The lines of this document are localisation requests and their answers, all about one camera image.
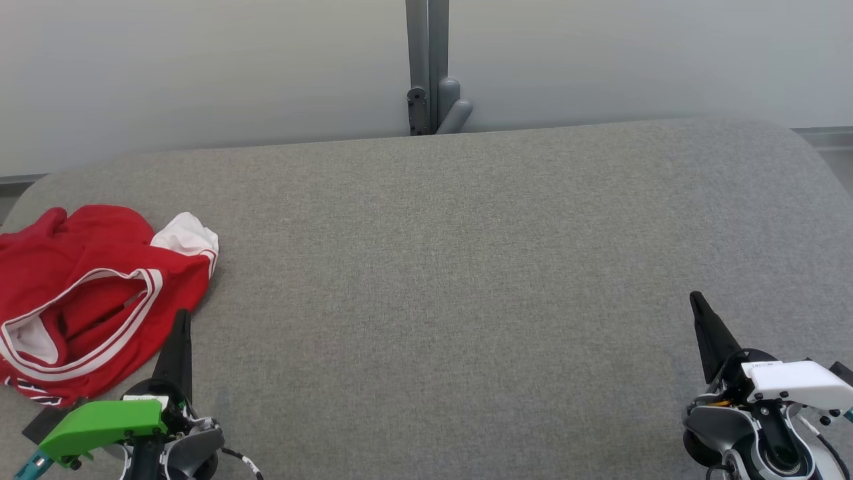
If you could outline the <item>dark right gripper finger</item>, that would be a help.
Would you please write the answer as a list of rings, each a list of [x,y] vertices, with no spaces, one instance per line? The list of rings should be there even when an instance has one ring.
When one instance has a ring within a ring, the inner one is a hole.
[[[706,384],[710,385],[713,380],[722,380],[729,385],[739,383],[743,377],[740,368],[744,359],[743,347],[701,292],[691,292],[689,300]]]

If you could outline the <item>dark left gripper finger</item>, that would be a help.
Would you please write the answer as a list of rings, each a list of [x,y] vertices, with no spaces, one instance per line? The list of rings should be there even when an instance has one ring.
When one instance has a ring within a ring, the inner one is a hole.
[[[152,379],[155,385],[180,391],[186,402],[193,397],[193,352],[191,339],[191,313],[182,308],[177,311],[173,328],[163,344]]]

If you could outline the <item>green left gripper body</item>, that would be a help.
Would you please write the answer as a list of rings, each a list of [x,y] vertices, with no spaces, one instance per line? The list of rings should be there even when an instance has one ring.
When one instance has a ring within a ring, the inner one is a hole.
[[[69,467],[107,445],[136,447],[142,441],[168,445],[188,434],[194,388],[190,380],[147,379],[120,400],[92,401],[73,408],[39,442],[52,461]]]

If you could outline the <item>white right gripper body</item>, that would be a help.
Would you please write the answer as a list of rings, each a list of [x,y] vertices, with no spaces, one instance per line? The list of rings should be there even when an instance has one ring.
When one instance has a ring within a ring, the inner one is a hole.
[[[853,408],[853,384],[810,359],[783,362],[760,350],[743,349],[722,362],[710,394],[735,405],[792,402],[818,410]]]

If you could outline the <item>red basketball jersey with lettering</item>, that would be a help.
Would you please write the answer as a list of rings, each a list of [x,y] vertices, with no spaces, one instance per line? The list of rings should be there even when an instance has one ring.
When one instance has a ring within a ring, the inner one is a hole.
[[[0,271],[0,385],[43,406],[94,398],[161,350],[195,309],[219,236],[184,212],[149,245],[89,250],[73,267]]]

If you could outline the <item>grey fabric sofa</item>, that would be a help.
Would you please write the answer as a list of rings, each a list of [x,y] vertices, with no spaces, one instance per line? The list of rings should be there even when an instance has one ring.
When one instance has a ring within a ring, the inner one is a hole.
[[[137,156],[2,232],[88,204],[219,234],[194,405],[266,480],[701,480],[692,291],[744,347],[853,368],[853,198],[767,121]]]

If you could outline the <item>dark grey hinge bracket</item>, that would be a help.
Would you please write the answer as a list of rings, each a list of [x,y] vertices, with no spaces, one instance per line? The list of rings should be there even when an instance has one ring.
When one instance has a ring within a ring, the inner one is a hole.
[[[421,136],[430,134],[430,106],[425,89],[414,86],[407,93],[409,134]]]

